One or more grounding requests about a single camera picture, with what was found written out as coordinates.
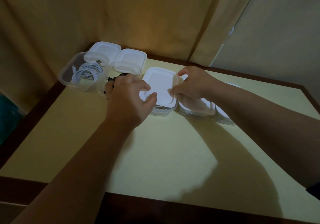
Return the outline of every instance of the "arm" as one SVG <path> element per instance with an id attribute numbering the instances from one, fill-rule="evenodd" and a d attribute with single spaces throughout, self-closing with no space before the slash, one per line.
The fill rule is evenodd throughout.
<path id="1" fill-rule="evenodd" d="M 224 112 L 284 171 L 304 187 L 320 181 L 320 121 L 221 82 L 197 67 L 185 67 L 185 82 L 173 88 L 206 98 Z"/>
<path id="2" fill-rule="evenodd" d="M 145 81 L 131 74 L 116 79 L 105 121 L 14 224 L 94 223 L 122 145 L 157 101 L 152 94 L 142 103 L 139 91 L 143 88 L 150 90 Z"/>

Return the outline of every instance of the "tabletop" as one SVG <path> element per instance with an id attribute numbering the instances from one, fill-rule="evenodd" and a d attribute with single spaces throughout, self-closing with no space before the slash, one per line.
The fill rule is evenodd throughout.
<path id="1" fill-rule="evenodd" d="M 175 72 L 183 68 L 148 58 L 144 71 L 152 66 Z M 208 73 L 320 119 L 299 88 Z M 49 183 L 103 121 L 106 104 L 97 92 L 66 87 L 3 165 L 0 176 Z M 106 192 L 320 223 L 316 198 L 238 126 L 211 117 L 149 115 L 126 141 Z"/>

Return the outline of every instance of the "hand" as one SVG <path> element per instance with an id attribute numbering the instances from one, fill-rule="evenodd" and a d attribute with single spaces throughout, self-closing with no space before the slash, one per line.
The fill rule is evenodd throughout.
<path id="1" fill-rule="evenodd" d="M 175 85 L 172 90 L 174 93 L 182 93 L 193 99 L 206 98 L 208 100 L 215 84 L 221 83 L 221 81 L 210 76 L 206 71 L 195 66 L 186 66 L 178 72 L 178 76 L 185 74 L 188 74 L 188 77 L 184 82 Z"/>
<path id="2" fill-rule="evenodd" d="M 118 76 L 115 81 L 109 81 L 105 89 L 110 94 L 106 121 L 119 122 L 122 127 L 134 129 L 140 125 L 157 102 L 156 92 L 152 93 L 145 102 L 140 99 L 140 90 L 149 91 L 151 87 L 144 80 L 139 80 L 132 74 Z"/>

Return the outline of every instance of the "brown table border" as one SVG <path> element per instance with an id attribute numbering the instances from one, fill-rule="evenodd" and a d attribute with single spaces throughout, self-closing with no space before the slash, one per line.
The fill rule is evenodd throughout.
<path id="1" fill-rule="evenodd" d="M 304 95 L 314 106 L 314 108 L 318 111 L 318 113 L 320 113 L 320 105 L 311 96 L 311 94 L 303 85 L 264 78 L 260 76 L 249 75 L 245 73 L 215 67 L 204 67 L 191 62 L 186 62 L 164 56 L 157 56 L 153 54 L 147 54 L 147 57 L 149 59 L 169 62 L 173 64 L 179 64 L 183 66 L 193 65 L 212 72 L 223 73 L 227 75 L 277 84 L 291 88 L 298 88 L 304 93 Z M 46 111 L 51 107 L 54 101 L 62 93 L 64 88 L 65 86 L 62 85 L 59 81 L 57 81 L 53 85 L 53 87 L 47 92 L 47 94 L 31 110 L 31 112 L 20 122 L 20 124 L 10 134 L 6 141 L 2 143 L 2 145 L 0 146 L 0 168 L 2 168 L 2 166 L 6 163 L 6 161 L 8 161 L 8 159 L 12 156 L 12 154 L 19 147 L 19 145 L 25 140 L 25 138 L 28 136 L 31 130 L 37 125 L 37 123 L 41 120 Z M 42 189 L 46 185 L 46 183 L 40 183 L 35 181 L 15 179 L 9 177 L 0 177 L 0 201 L 28 205 L 42 191 Z M 168 211 L 168 216 L 166 217 L 168 219 L 166 220 L 163 220 L 162 212 L 164 209 Z M 138 219 L 136 216 L 137 213 L 140 213 L 142 215 L 141 217 L 138 217 Z M 122 223 L 123 221 L 126 223 L 135 223 L 136 221 L 139 221 L 141 223 L 166 223 L 167 221 L 172 222 L 172 220 L 175 220 L 176 223 L 185 223 L 185 216 L 188 216 L 186 215 L 186 213 L 188 213 L 190 217 L 188 219 L 188 223 L 203 223 L 212 221 L 218 223 L 233 223 L 239 220 L 243 220 L 246 223 L 306 223 L 283 218 L 273 218 L 262 215 L 240 213 L 235 211 L 220 210 L 215 208 L 186 205 L 181 203 L 173 203 L 111 193 L 105 194 L 100 207 L 99 214 L 97 216 L 96 223 L 104 222 L 106 220 L 111 219 L 114 220 L 114 223 Z"/>

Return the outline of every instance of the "teal object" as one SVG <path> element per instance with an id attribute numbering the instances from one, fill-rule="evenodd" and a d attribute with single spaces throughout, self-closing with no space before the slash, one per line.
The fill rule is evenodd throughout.
<path id="1" fill-rule="evenodd" d="M 0 145 L 17 127 L 21 119 L 18 107 L 6 96 L 0 95 Z"/>

